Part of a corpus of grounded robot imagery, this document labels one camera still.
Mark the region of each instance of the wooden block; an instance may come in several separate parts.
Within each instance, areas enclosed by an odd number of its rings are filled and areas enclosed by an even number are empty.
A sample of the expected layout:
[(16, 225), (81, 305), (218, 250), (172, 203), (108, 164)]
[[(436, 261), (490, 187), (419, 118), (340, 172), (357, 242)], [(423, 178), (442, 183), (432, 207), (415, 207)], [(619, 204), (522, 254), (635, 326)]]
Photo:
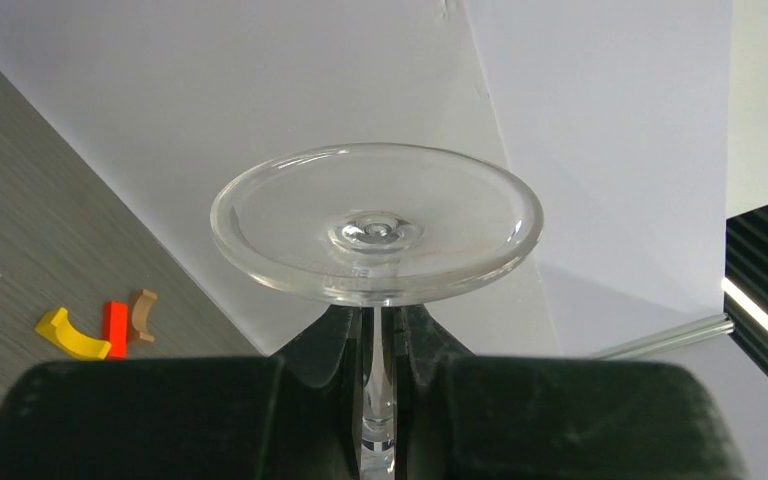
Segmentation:
[(46, 313), (34, 331), (78, 360), (104, 360), (111, 348), (110, 342), (75, 330), (69, 322), (69, 311), (63, 307)]
[(148, 333), (148, 312), (157, 294), (151, 290), (138, 290), (131, 295), (131, 325), (128, 327), (128, 341), (135, 344), (154, 343), (154, 335)]
[(104, 304), (102, 337), (110, 342), (107, 358), (123, 359), (128, 349), (128, 306), (119, 302)]

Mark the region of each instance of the clear glass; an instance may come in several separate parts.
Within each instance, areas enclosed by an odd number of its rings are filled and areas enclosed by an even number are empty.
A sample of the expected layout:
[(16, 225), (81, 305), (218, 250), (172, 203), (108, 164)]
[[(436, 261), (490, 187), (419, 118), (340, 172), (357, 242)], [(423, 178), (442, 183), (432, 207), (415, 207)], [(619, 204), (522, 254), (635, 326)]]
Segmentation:
[(510, 172), (399, 144), (325, 147), (234, 179), (210, 213), (222, 253), (258, 282), (347, 306), (440, 300), (537, 244), (543, 210)]

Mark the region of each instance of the red block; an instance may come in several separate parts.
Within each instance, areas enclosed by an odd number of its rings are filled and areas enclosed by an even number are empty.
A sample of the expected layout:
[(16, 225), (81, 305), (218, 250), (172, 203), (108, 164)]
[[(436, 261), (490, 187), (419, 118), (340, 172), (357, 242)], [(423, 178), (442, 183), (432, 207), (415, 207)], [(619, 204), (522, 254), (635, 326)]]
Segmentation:
[(119, 302), (104, 304), (102, 337), (110, 342), (108, 359), (123, 359), (128, 345), (128, 306)]

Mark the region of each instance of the metal tube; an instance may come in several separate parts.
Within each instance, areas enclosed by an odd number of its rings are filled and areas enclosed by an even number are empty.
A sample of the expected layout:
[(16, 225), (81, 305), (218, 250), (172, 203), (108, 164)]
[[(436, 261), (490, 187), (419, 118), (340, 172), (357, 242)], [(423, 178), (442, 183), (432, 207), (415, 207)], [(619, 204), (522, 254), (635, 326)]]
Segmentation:
[(591, 355), (599, 360), (633, 359), (691, 345), (734, 331), (734, 322), (725, 313), (643, 337)]

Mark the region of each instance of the brown curved block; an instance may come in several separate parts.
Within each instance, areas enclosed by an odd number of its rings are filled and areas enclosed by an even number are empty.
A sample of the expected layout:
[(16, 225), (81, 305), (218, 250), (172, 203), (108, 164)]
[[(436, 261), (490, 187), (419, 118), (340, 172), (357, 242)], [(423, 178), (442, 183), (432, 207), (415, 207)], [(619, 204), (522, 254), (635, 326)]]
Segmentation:
[(148, 312), (157, 294), (151, 290), (137, 290), (131, 295), (131, 324), (128, 326), (128, 342), (136, 344), (154, 343), (154, 335), (148, 333)]

